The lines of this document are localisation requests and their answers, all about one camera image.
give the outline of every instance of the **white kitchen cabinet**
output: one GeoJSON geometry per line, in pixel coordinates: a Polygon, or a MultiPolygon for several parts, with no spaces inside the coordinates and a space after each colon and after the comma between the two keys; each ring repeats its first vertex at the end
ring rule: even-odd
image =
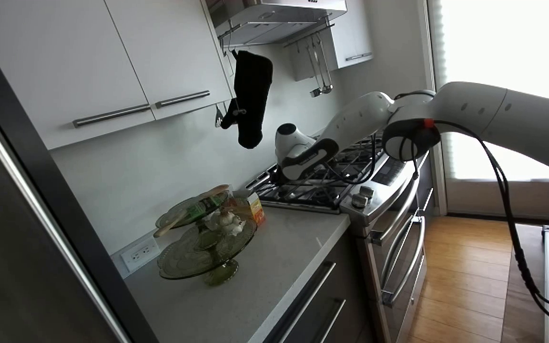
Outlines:
{"type": "Polygon", "coordinates": [[[328,70],[369,61],[371,40],[366,0],[347,0],[347,13],[333,19],[329,28],[289,45],[295,80],[312,76],[312,66],[308,62],[310,53],[318,53],[328,70]]]}
{"type": "Polygon", "coordinates": [[[47,148],[154,120],[103,0],[0,0],[0,66],[47,148]]]}
{"type": "Polygon", "coordinates": [[[200,0],[104,0],[154,116],[230,99],[200,0]]]}

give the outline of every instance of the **cabinet handle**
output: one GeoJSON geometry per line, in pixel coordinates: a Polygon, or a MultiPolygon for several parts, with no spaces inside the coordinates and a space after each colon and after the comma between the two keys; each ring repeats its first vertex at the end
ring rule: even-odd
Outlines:
{"type": "Polygon", "coordinates": [[[425,245],[425,217],[417,217],[413,219],[413,223],[419,223],[421,224],[421,236],[419,236],[419,242],[415,245],[415,251],[413,251],[413,257],[411,257],[411,264],[409,268],[406,270],[402,282],[398,283],[398,287],[394,291],[389,291],[389,289],[383,289],[383,304],[385,306],[392,306],[392,303],[396,301],[396,297],[402,293],[411,270],[419,264],[419,259],[423,255],[423,245],[425,245]]]}
{"type": "Polygon", "coordinates": [[[347,55],[345,61],[354,61],[354,59],[368,59],[371,53],[356,53],[356,55],[347,55]]]}
{"type": "Polygon", "coordinates": [[[112,120],[112,118],[120,118],[120,116],[129,116],[129,114],[137,114],[137,112],[145,112],[148,110],[148,104],[137,104],[137,106],[127,106],[127,108],[120,108],[120,110],[110,110],[110,112],[101,112],[95,116],[84,116],[78,120],[72,120],[74,127],[82,127],[82,125],[89,125],[89,123],[97,123],[97,122],[104,122],[104,120],[112,120]]]}
{"type": "Polygon", "coordinates": [[[301,304],[297,316],[291,320],[291,324],[287,325],[287,329],[282,333],[280,341],[286,341],[289,337],[289,333],[293,331],[293,327],[297,325],[299,318],[307,312],[308,304],[312,303],[312,299],[316,297],[316,293],[320,291],[320,287],[326,283],[326,280],[329,278],[329,274],[335,268],[335,261],[328,261],[324,274],[320,276],[316,287],[310,291],[308,299],[301,304]]]}
{"type": "Polygon", "coordinates": [[[211,91],[204,89],[204,91],[186,93],[186,95],[181,95],[181,97],[171,97],[171,99],[158,101],[154,106],[156,108],[171,106],[171,104],[186,102],[186,101],[207,97],[207,95],[211,95],[211,91]]]}
{"type": "Polygon", "coordinates": [[[337,316],[343,312],[343,308],[345,308],[345,304],[347,304],[347,299],[333,299],[333,303],[335,303],[335,306],[333,306],[333,316],[331,316],[331,320],[328,322],[328,325],[324,325],[326,329],[324,329],[324,333],[320,333],[320,339],[316,339],[316,341],[320,341],[320,343],[324,343],[324,341],[328,339],[331,327],[333,327],[335,322],[337,322],[337,316]]]}

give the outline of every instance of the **window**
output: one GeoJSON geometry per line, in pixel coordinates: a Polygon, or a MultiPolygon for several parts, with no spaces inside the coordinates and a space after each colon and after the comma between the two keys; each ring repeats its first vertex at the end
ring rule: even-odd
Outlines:
{"type": "MultiPolygon", "coordinates": [[[[436,85],[467,80],[549,97],[549,0],[429,0],[429,21],[436,85]]],[[[446,133],[442,141],[450,211],[499,213],[493,207],[501,202],[491,198],[495,177],[478,142],[459,133],[446,133]]],[[[516,194],[545,192],[531,196],[539,203],[520,211],[541,207],[549,213],[549,190],[543,190],[549,188],[549,165],[490,146],[516,194]]]]}

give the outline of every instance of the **cooking utensil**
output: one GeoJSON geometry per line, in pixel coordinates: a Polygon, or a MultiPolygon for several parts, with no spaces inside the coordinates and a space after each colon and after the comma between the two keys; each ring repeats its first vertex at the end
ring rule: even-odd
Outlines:
{"type": "Polygon", "coordinates": [[[314,82],[316,82],[316,87],[310,89],[310,95],[312,95],[312,97],[318,97],[318,95],[320,95],[320,80],[318,80],[318,76],[316,76],[316,66],[314,66],[310,43],[307,43],[307,57],[308,57],[308,62],[310,62],[310,68],[312,68],[312,78],[314,78],[314,82]]]}
{"type": "Polygon", "coordinates": [[[333,82],[331,82],[329,68],[326,64],[326,53],[324,53],[324,45],[320,43],[320,38],[316,38],[316,45],[318,45],[320,61],[322,61],[322,66],[324,66],[324,87],[322,87],[322,91],[329,93],[333,89],[333,82]]]}
{"type": "Polygon", "coordinates": [[[314,36],[310,36],[310,47],[312,47],[310,55],[312,55],[312,61],[316,64],[316,74],[320,76],[320,91],[322,93],[329,93],[331,89],[328,87],[328,82],[326,82],[326,76],[324,76],[324,70],[322,70],[322,55],[316,49],[314,36]]]}

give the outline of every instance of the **oven door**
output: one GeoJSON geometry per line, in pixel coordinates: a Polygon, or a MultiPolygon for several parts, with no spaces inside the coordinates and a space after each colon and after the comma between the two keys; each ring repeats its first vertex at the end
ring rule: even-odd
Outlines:
{"type": "Polygon", "coordinates": [[[390,341],[400,341],[409,327],[415,297],[425,280],[425,217],[415,215],[400,234],[394,236],[381,268],[381,304],[390,341]]]}
{"type": "Polygon", "coordinates": [[[402,190],[402,196],[369,226],[368,240],[373,249],[375,270],[381,278],[396,242],[404,238],[413,217],[419,213],[415,205],[417,188],[419,177],[413,177],[402,190]]]}

